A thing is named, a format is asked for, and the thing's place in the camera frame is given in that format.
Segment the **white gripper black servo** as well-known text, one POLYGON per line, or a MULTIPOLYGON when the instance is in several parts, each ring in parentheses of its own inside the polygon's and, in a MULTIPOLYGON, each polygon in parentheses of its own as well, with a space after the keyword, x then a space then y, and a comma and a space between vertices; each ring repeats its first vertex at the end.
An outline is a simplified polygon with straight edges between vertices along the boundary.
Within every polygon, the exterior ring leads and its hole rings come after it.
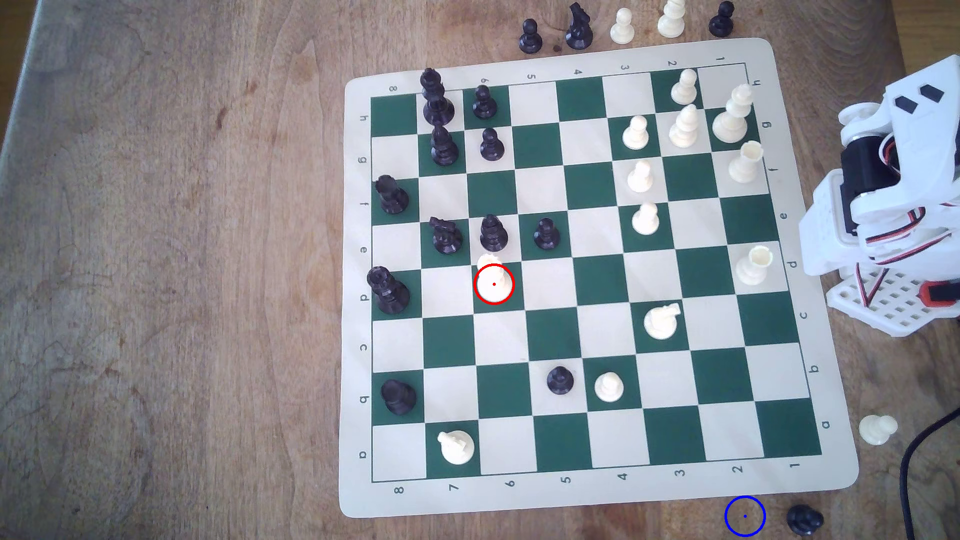
POLYGON ((953 179, 958 76, 913 75, 889 84, 885 97, 901 178, 953 179))

